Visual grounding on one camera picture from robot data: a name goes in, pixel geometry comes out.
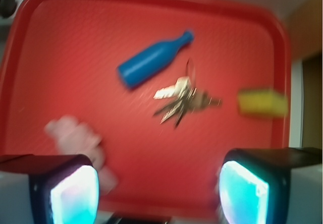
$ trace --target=black knob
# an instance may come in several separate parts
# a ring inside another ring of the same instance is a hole
[[[11,16],[17,8],[16,0],[0,0],[0,15],[3,18]]]

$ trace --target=red tray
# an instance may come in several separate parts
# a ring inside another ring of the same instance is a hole
[[[173,63],[135,90],[116,67],[148,45],[195,34]],[[185,75],[221,97],[221,108],[186,115],[177,129],[153,117],[156,90]],[[0,153],[56,154],[44,133],[65,114],[103,135],[118,187],[100,209],[215,218],[216,172],[228,150],[288,146],[289,117],[240,116],[241,88],[273,87],[290,97],[290,52],[277,19],[223,0],[24,0],[12,25],[0,82]]]

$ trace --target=keys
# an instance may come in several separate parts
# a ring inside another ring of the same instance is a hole
[[[210,105],[221,105],[221,99],[211,98],[205,91],[199,91],[196,88],[192,88],[189,77],[181,77],[177,80],[175,85],[158,90],[153,98],[164,99],[175,96],[177,97],[175,100],[154,113],[154,116],[156,116],[166,111],[161,119],[161,124],[173,116],[177,116],[175,128],[178,127],[187,112],[203,110]]]
[[[174,96],[181,97],[182,94],[191,87],[189,77],[181,77],[177,80],[175,85],[160,89],[156,92],[154,99],[171,98]]]
[[[163,116],[161,120],[161,124],[170,119],[171,117],[178,115],[176,121],[175,121],[175,128],[178,127],[180,121],[184,117],[184,115],[189,110],[190,100],[193,95],[193,90],[190,88],[187,88],[186,90],[183,90],[182,94],[178,96],[178,98],[171,103],[165,105],[163,108],[157,110],[154,113],[154,116],[162,113],[163,111],[167,111],[166,114]]]
[[[191,111],[203,110],[209,106],[220,106],[221,99],[209,97],[205,91],[196,90],[190,101],[189,109]]]

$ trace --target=key ring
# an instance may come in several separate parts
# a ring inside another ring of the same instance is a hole
[[[195,66],[193,63],[192,58],[189,58],[186,63],[186,76],[190,78],[190,81],[192,83],[192,89],[196,89],[196,72],[195,72]]]

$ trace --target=silver key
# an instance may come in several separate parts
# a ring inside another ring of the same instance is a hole
[[[167,121],[171,117],[178,115],[178,117],[175,121],[175,128],[178,127],[183,116],[189,110],[190,100],[192,98],[192,95],[193,95],[192,89],[184,90],[183,94],[180,97],[178,97],[176,100],[174,100],[170,104],[167,104],[163,108],[157,110],[155,112],[154,116],[160,114],[161,112],[163,112],[165,110],[168,110],[168,112],[163,116],[160,123],[164,123],[165,121]]]
[[[156,92],[154,99],[164,99],[171,97],[181,97],[185,90],[191,87],[191,81],[189,77],[181,77],[177,80],[175,85],[160,89]]]
[[[220,106],[221,103],[221,99],[209,97],[205,91],[195,90],[190,101],[189,109],[191,111],[203,110],[209,106]]]

